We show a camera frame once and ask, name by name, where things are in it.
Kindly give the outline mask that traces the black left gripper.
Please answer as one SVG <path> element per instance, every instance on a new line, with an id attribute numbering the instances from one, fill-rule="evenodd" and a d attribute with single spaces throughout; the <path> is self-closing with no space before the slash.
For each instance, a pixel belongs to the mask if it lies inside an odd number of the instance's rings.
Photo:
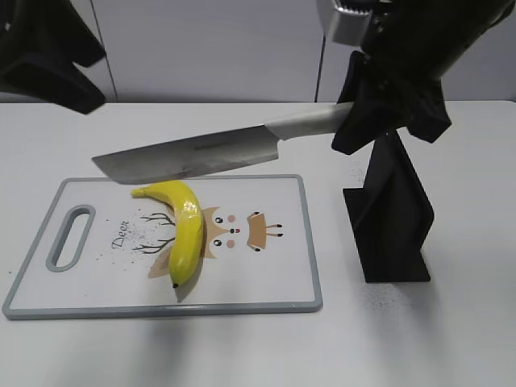
<path id="1" fill-rule="evenodd" d="M 106 103 L 77 66 L 106 56 L 70 1 L 1 2 L 1 89 L 89 114 Z"/>

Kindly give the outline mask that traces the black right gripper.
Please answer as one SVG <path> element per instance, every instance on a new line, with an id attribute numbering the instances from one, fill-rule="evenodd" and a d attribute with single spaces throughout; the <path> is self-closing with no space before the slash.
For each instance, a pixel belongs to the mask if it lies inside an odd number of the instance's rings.
<path id="1" fill-rule="evenodd" d="M 363 1 L 372 12 L 354 51 L 338 103 L 352 108 L 331 147 L 351 155 L 406 127 L 434 143 L 452 124 L 442 78 L 462 55 L 510 14 L 508 1 Z M 405 79 L 402 95 L 394 77 Z"/>

